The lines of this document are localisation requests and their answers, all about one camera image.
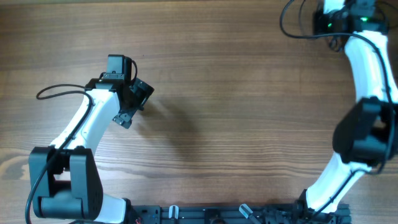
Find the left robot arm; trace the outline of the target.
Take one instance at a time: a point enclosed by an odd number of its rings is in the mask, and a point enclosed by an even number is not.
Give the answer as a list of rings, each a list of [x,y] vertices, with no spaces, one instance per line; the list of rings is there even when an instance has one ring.
[[[26,223],[32,215],[71,223],[141,222],[130,200],[104,193],[94,158],[109,124],[129,128],[153,94],[137,72],[133,59],[109,55],[106,71],[98,78],[84,86],[72,85],[70,94],[83,95],[78,111],[57,138],[29,155]]]

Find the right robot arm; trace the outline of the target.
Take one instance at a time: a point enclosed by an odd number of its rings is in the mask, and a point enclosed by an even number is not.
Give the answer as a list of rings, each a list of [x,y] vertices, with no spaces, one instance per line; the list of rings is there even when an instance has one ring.
[[[342,42],[349,59],[356,103],[333,134],[334,153],[318,180],[295,204],[296,220],[342,220],[338,204],[364,175],[378,175],[397,152],[397,85],[389,63],[387,19],[375,15],[375,1],[320,1],[311,39]]]

